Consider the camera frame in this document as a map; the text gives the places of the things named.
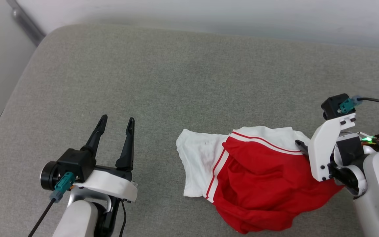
clothing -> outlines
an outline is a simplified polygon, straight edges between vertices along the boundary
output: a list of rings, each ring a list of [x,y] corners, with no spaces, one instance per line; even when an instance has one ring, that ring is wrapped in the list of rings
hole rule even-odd
[[[289,228],[295,216],[323,206],[342,186],[311,176],[292,128],[243,127],[230,135],[186,129],[176,141],[184,164],[184,195],[203,195],[236,231]]]

gray fabric surface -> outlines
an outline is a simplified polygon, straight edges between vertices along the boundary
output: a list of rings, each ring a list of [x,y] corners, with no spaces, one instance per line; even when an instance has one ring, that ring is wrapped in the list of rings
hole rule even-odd
[[[117,25],[60,28],[44,39],[0,118],[0,236],[26,236],[49,202],[43,166],[80,148],[102,114],[97,156],[114,166],[136,120],[137,202],[125,236],[238,236],[204,198],[185,198],[180,132],[227,134],[242,126],[292,126],[312,136],[320,104],[339,93],[379,98],[379,50],[148,30]],[[379,104],[364,102],[353,131],[379,133]],[[68,195],[36,236],[51,236]],[[122,224],[118,212],[117,236]],[[248,236],[362,236],[343,190],[290,229]]]

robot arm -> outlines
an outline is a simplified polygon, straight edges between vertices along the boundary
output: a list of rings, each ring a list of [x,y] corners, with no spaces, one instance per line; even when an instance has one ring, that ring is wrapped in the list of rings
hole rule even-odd
[[[326,122],[317,128],[308,147],[301,141],[296,144],[308,156],[316,180],[334,178],[354,196],[365,236],[379,237],[379,135],[362,139],[347,132],[340,136],[356,121],[354,108],[341,113],[341,104],[348,99],[347,94],[327,99],[321,105]]]
[[[129,120],[125,144],[115,168],[96,165],[96,152],[106,123],[107,115],[103,115],[85,146],[80,150],[68,149],[56,162],[49,162],[43,168],[41,186],[54,191],[55,195],[51,195],[51,198],[55,198],[55,202],[59,202],[63,194],[57,191],[57,184],[62,182],[61,177],[67,173],[75,177],[67,209],[54,237],[110,237],[119,206],[122,205],[125,215],[123,202],[134,202],[137,198],[137,184],[132,181],[131,174],[134,166],[135,121],[133,118]],[[106,201],[107,206],[87,201],[88,198]]]

